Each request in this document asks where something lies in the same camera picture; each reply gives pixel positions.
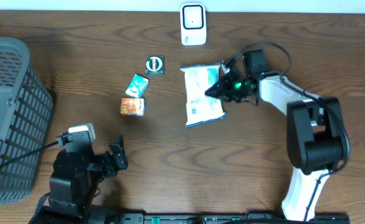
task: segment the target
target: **dark green box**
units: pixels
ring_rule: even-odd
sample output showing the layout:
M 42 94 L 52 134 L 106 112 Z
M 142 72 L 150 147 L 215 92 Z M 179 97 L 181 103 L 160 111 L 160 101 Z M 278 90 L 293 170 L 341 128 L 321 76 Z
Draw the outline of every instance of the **dark green box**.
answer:
M 145 73 L 146 75 L 164 75 L 164 56 L 147 56 Z

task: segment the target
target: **wood grain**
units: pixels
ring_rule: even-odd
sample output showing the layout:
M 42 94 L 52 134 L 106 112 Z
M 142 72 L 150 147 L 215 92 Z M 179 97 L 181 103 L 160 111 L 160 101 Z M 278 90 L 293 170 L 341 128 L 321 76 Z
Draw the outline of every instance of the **wood grain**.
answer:
M 0 11 L 0 36 L 23 40 L 32 68 L 57 94 L 49 141 L 68 127 L 91 122 L 103 152 L 123 133 L 128 170 L 101 185 L 94 204 L 148 213 L 245 212 L 275 209 L 287 192 L 292 165 L 286 118 L 272 105 L 224 103 L 228 117 L 185 127 L 181 65 L 229 58 L 255 41 L 271 40 L 293 57 L 289 78 L 341 102 L 351 161 L 325 186 L 316 209 L 347 212 L 365 223 L 365 15 L 208 13 L 207 43 L 180 43 L 174 12 Z M 266 48 L 269 63 L 286 59 Z M 151 77 L 146 114 L 121 116 L 121 97 L 148 55 L 165 56 L 165 75 Z M 60 149 L 44 152 L 32 194 L 0 207 L 0 223 L 26 223 L 49 191 Z

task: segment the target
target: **orange box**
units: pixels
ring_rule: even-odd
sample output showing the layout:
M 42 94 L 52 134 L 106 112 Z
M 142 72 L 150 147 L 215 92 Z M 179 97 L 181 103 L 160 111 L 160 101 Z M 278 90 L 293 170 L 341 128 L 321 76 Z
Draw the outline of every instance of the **orange box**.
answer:
M 122 115 L 143 116 L 145 100 L 143 98 L 121 98 L 120 113 Z

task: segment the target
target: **white wall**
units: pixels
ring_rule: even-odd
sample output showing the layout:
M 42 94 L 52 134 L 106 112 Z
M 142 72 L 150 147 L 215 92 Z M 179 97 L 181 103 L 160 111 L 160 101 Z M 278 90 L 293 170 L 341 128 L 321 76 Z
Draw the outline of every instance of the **white wall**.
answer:
M 209 12 L 365 13 L 365 0 L 0 0 L 0 9 L 179 11 L 186 2 L 201 2 Z

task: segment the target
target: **gray basket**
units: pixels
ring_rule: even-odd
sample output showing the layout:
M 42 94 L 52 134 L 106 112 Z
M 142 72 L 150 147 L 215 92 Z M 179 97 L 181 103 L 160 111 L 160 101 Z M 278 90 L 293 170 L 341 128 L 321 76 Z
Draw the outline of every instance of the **gray basket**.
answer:
M 0 164 L 41 147 L 49 129 L 52 97 L 29 64 L 24 43 L 0 37 Z M 35 154 L 0 170 L 0 205 L 29 195 L 40 157 Z

